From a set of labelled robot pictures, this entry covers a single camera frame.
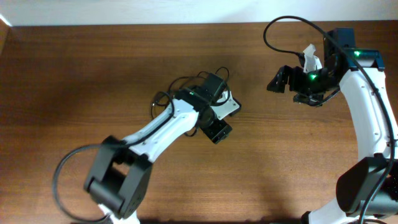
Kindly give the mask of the black USB cable long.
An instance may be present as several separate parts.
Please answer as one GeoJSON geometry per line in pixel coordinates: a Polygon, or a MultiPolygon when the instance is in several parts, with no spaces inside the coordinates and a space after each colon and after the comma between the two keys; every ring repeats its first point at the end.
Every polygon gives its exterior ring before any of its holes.
{"type": "Polygon", "coordinates": [[[152,102],[150,103],[150,117],[151,119],[155,118],[155,114],[154,114],[154,108],[156,106],[160,106],[160,107],[164,107],[166,108],[168,103],[161,103],[160,101],[162,100],[163,97],[166,97],[167,95],[173,95],[177,90],[182,90],[185,87],[188,86],[188,84],[190,82],[193,82],[194,80],[198,80],[198,79],[205,79],[206,77],[202,76],[202,74],[207,74],[209,75],[210,72],[207,71],[200,71],[198,72],[196,75],[194,76],[182,76],[182,77],[178,77],[176,78],[174,81],[171,82],[171,84],[169,85],[167,91],[164,93],[162,91],[158,92],[155,94],[152,102]],[[184,80],[184,82],[176,89],[173,90],[172,87],[175,85],[175,83],[177,83],[180,80],[184,80]]]}

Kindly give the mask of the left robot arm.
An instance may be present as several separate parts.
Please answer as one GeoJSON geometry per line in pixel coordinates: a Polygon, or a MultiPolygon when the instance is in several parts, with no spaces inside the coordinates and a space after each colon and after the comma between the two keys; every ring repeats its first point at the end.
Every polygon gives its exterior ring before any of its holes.
{"type": "Polygon", "coordinates": [[[199,85],[169,90],[163,112],[138,132],[99,146],[83,188],[104,213],[103,223],[138,223],[152,166],[181,135],[201,129],[218,144],[231,132],[224,120],[241,109],[227,81],[213,73],[199,85]]]}

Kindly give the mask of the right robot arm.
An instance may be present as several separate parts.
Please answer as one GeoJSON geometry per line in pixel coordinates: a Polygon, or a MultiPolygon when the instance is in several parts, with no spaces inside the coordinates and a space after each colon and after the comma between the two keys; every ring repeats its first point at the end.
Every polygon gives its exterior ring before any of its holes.
{"type": "Polygon", "coordinates": [[[361,49],[351,28],[323,39],[324,58],[309,45],[298,67],[283,66],[268,84],[290,90],[294,101],[319,107],[342,93],[358,143],[358,162],[339,177],[332,201],[304,213],[301,223],[381,223],[397,214],[397,123],[386,92],[385,66],[378,50],[361,49]]]}

